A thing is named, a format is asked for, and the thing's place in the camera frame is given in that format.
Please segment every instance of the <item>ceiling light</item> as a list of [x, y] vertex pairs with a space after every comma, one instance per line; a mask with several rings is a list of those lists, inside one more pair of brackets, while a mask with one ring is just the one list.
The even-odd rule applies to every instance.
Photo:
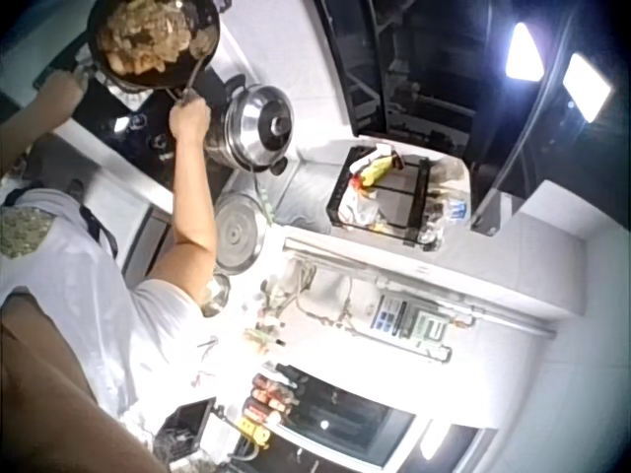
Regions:
[[609, 83], [587, 59], [577, 53], [572, 54], [570, 58], [563, 85], [589, 123], [596, 119], [611, 94]]
[[125, 128], [127, 128], [128, 124], [129, 124], [128, 116], [121, 116], [120, 118], [117, 118], [116, 122], [114, 123], [114, 133], [120, 133]]
[[513, 31], [506, 75], [511, 79], [539, 82], [543, 77], [543, 61], [534, 39], [523, 23], [517, 23]]
[[421, 440], [421, 453], [426, 460], [431, 460], [443, 443], [452, 425], [446, 422], [432, 421], [429, 429]]

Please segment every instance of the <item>hanging pot lid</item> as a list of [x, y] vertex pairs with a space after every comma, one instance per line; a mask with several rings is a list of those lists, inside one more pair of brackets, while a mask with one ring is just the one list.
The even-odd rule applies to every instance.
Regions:
[[245, 167], [270, 167], [287, 151], [294, 128], [289, 99], [270, 86], [244, 89], [231, 101], [226, 135]]
[[229, 275], [249, 269], [263, 248], [267, 222], [258, 203], [243, 194], [222, 199], [216, 208], [217, 265]]

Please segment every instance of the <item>person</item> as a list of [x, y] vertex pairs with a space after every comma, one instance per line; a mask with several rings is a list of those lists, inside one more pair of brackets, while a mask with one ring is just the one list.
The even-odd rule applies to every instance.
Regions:
[[[0, 171], [68, 120], [83, 94], [71, 74], [53, 73], [35, 100], [0, 127]], [[105, 226], [73, 197], [20, 189], [0, 207], [6, 461], [93, 471], [90, 458], [98, 458], [101, 469], [94, 471], [115, 471], [122, 459], [113, 453], [133, 449], [121, 446], [127, 437], [116, 419], [175, 382], [185, 366], [215, 265], [202, 147], [209, 123], [201, 98], [171, 111], [175, 245], [135, 288], [125, 285]], [[76, 455], [66, 464], [71, 450]], [[156, 471], [152, 458], [143, 461], [137, 471]]]

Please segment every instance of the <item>white t-shirt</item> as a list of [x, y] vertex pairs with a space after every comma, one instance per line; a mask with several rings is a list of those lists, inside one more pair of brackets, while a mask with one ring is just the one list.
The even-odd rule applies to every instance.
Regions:
[[[118, 418], [144, 396], [191, 380], [197, 356], [191, 340], [202, 315], [189, 295], [159, 280], [128, 289], [105, 238], [101, 247], [90, 237], [79, 204], [62, 192], [32, 190], [15, 209], [43, 233], [40, 239], [35, 233], [31, 251], [10, 252], [10, 241], [0, 245], [0, 306], [13, 293], [31, 294], [77, 356], [106, 412]], [[0, 237], [24, 233], [9, 228], [16, 210], [0, 209], [6, 226]], [[45, 225], [38, 223], [41, 216]]]

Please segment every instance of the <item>hand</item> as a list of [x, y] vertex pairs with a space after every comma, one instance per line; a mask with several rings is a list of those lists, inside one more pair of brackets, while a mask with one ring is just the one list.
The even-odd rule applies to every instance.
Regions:
[[52, 130], [70, 119], [84, 94], [84, 88], [71, 73], [55, 71], [41, 86], [34, 107]]
[[202, 97], [197, 97], [186, 105], [177, 103], [171, 109], [169, 126], [176, 140], [201, 146], [210, 126], [210, 108]]

